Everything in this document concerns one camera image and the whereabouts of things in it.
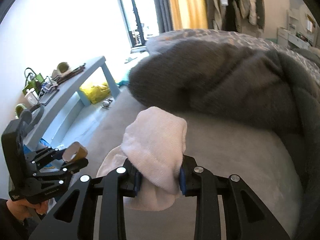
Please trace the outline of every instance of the human hand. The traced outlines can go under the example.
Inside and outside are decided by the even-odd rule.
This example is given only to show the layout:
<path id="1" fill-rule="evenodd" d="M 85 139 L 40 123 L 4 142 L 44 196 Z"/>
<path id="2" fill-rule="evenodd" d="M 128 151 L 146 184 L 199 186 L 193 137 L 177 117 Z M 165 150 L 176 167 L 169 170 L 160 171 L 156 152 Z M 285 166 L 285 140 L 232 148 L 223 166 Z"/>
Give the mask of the human hand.
<path id="1" fill-rule="evenodd" d="M 27 207 L 33 208 L 38 214 L 43 215 L 48 211 L 48 203 L 49 200 L 33 205 L 30 204 L 26 199 L 21 199 L 15 202 L 9 199 L 7 201 L 7 207 L 16 219 L 23 221 L 25 218 L 32 217 Z"/>

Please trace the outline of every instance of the gray bed sheet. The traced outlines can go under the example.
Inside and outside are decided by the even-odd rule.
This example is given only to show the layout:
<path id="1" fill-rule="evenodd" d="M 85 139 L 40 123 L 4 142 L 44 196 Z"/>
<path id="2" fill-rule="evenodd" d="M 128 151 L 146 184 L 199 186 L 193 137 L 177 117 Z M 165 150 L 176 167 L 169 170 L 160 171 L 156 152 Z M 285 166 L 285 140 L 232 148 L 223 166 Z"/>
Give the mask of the gray bed sheet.
<path id="1" fill-rule="evenodd" d="M 144 109 L 127 89 L 121 92 L 88 146 L 89 165 L 81 174 L 96 176 L 108 152 L 121 144 L 125 128 Z M 239 174 L 292 237 L 299 220 L 302 186 L 279 137 L 271 131 L 201 113 L 175 114 L 188 123 L 185 154 L 215 175 Z M 98 239 L 99 204 L 94 239 Z M 127 238 L 191 240 L 195 216 L 195 197 L 181 196 L 160 212 L 125 209 Z"/>

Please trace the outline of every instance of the green handbag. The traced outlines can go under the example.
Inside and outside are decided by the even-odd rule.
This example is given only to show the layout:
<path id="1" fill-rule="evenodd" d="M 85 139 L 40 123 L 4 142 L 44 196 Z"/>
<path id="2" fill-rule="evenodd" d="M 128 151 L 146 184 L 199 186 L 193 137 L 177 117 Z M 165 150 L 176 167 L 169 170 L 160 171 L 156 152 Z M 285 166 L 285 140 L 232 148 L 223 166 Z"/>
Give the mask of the green handbag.
<path id="1" fill-rule="evenodd" d="M 40 93 L 40 90 L 41 90 L 41 84 L 44 82 L 44 78 L 43 76 L 41 75 L 41 73 L 39 74 L 36 74 L 33 69 L 27 67 L 25 70 L 24 70 L 24 76 L 26 78 L 26 82 L 25 82 L 25 87 L 24 89 L 22 90 L 22 93 L 24 95 L 26 95 L 27 93 L 27 89 L 31 89 L 31 88 L 34 88 L 36 93 L 39 94 Z"/>

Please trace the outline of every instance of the black sleeve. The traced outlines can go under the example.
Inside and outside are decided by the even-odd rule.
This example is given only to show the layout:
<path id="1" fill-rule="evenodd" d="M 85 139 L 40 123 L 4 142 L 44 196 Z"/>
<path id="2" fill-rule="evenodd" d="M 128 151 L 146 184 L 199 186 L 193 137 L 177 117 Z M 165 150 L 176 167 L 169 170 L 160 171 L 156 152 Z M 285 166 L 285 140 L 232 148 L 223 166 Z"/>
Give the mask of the black sleeve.
<path id="1" fill-rule="evenodd" d="M 0 199 L 0 240 L 28 240 L 28 230 L 11 214 L 6 202 Z"/>

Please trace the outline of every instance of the yellow plastic bag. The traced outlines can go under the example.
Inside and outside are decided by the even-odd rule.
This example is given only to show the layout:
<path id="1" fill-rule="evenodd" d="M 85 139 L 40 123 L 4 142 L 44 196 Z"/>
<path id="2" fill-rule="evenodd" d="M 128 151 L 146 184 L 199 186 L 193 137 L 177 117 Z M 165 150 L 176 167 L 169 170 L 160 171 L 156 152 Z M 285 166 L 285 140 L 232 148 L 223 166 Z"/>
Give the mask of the yellow plastic bag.
<path id="1" fill-rule="evenodd" d="M 81 85 L 80 90 L 85 93 L 93 105 L 110 95 L 110 88 L 106 81 L 97 85 L 96 82 L 87 80 Z"/>

